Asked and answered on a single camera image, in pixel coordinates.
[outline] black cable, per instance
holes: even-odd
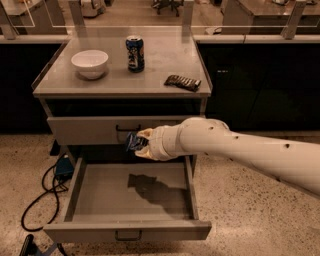
[[[31,204],[25,209],[24,213],[22,214],[22,217],[21,217],[21,226],[24,230],[28,231],[28,232],[37,232],[37,231],[40,231],[43,229],[43,226],[42,227],[38,227],[38,228],[28,228],[26,225],[25,225],[25,217],[27,215],[27,213],[29,212],[29,210],[42,198],[44,197],[45,195],[47,194],[50,194],[50,193],[53,193],[54,196],[55,196],[55,199],[56,199],[56,210],[55,210],[55,213],[54,215],[52,216],[52,218],[49,220],[49,222],[47,224],[50,224],[52,223],[52,221],[57,217],[58,215],[58,212],[59,212],[59,209],[60,209],[60,200],[59,200],[59,196],[58,196],[58,193],[60,192],[65,192],[67,191],[66,188],[63,188],[62,190],[59,190],[57,191],[57,188],[61,186],[64,186],[63,184],[67,181],[67,180],[64,180],[64,181],[60,181],[60,180],[57,180],[57,177],[55,176],[55,173],[53,175],[53,179],[52,179],[52,188],[48,189],[46,188],[46,186],[44,185],[44,180],[46,178],[46,176],[48,175],[48,173],[51,171],[51,170],[54,170],[55,167],[57,166],[57,163],[60,161],[60,159],[64,157],[64,155],[62,155],[61,157],[59,157],[59,159],[56,161],[56,163],[51,166],[46,172],[45,174],[43,175],[42,177],[42,181],[41,181],[41,184],[42,184],[42,187],[43,189],[45,190],[45,192],[43,192],[40,196],[38,196],[35,200],[33,200],[31,202]]]
[[[65,250],[63,249],[62,244],[57,243],[57,248],[58,248],[59,252],[60,252],[63,256],[68,256],[68,255],[66,254]]]

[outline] candy bar wrapper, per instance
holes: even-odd
[[[195,80],[178,75],[171,75],[167,78],[164,85],[176,86],[188,91],[196,92],[200,86],[201,80]]]

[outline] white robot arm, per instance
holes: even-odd
[[[320,145],[245,135],[219,120],[189,118],[176,126],[137,133],[148,140],[139,157],[167,161],[184,155],[219,155],[320,196]]]

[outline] black cabinet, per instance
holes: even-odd
[[[320,45],[198,45],[213,84],[206,116],[233,130],[320,129]]]
[[[31,85],[60,44],[1,44],[0,132],[49,132]]]

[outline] blue can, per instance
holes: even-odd
[[[128,50],[128,69],[131,72],[138,73],[144,69],[144,46],[140,36],[128,36],[126,40]]]

